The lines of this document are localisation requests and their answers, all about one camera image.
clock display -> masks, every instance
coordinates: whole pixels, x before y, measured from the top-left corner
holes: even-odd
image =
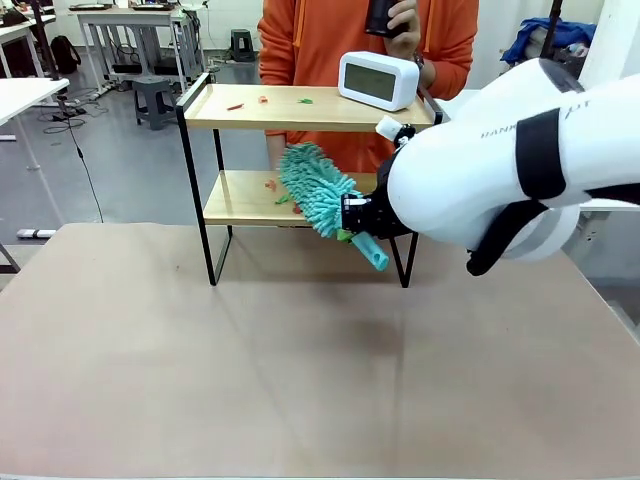
[[[346,65],[344,86],[350,90],[391,102],[395,84],[396,77],[390,73],[352,63]]]

white digital clock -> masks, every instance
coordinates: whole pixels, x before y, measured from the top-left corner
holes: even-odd
[[[415,62],[372,52],[345,53],[340,60],[340,95],[389,112],[413,103],[419,81]]]

plastic stool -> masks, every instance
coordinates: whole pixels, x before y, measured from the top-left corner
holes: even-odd
[[[256,61],[249,30],[231,30],[231,55],[236,62]]]
[[[139,94],[144,96],[145,105],[140,106]],[[164,103],[164,94],[171,105]],[[176,101],[171,92],[171,84],[162,77],[139,77],[133,81],[133,99],[136,104],[136,123],[148,120],[151,130],[162,130],[162,123],[176,118]]]

blue cloth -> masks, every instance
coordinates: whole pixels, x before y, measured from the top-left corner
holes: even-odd
[[[529,18],[522,22],[516,41],[511,48],[502,55],[503,62],[513,65],[524,60],[524,51],[527,48],[529,37],[538,27],[549,29],[551,19],[549,18]],[[574,43],[584,42],[591,46],[593,36],[596,34],[596,25],[588,23],[563,22],[558,20],[556,33],[553,39],[553,46],[558,48],[568,47]]]

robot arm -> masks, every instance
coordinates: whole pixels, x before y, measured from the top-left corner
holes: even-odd
[[[413,137],[407,126],[381,123],[398,149],[375,192],[343,199],[343,227],[380,238],[415,231],[464,246],[469,272],[482,275],[499,258],[539,260],[559,250],[591,198],[640,204],[640,76],[584,92],[550,75],[553,64],[532,62],[479,94],[476,107],[498,110],[484,119],[462,112]],[[501,114],[496,92],[535,75],[546,83],[528,83],[520,107],[514,97]]]

